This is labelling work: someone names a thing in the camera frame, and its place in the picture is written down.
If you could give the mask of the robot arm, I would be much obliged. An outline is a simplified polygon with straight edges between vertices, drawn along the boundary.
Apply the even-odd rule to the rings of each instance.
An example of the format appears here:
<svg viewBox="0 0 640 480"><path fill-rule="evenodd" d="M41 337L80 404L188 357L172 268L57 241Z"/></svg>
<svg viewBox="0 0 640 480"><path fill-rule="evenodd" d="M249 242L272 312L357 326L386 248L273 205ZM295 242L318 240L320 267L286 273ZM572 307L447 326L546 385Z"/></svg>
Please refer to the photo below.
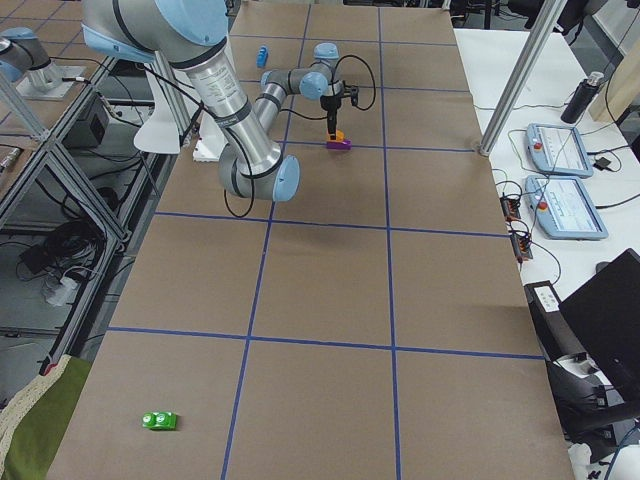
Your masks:
<svg viewBox="0 0 640 480"><path fill-rule="evenodd" d="M289 201L296 194L299 161L285 155L268 135L289 96L319 101L327 114L328 141L341 141L337 111L345 98L356 103L359 89L343 80L335 44L317 45L308 68L266 72L261 95L251 101L224 53L224 2L111 0L85 1L82 6L83 34L90 48L141 63L162 53L189 78L227 141L218 167L226 192L273 202Z"/></svg>
<svg viewBox="0 0 640 480"><path fill-rule="evenodd" d="M27 27L1 32L1 73L16 82L27 72L40 71L52 63L39 37Z"/></svg>

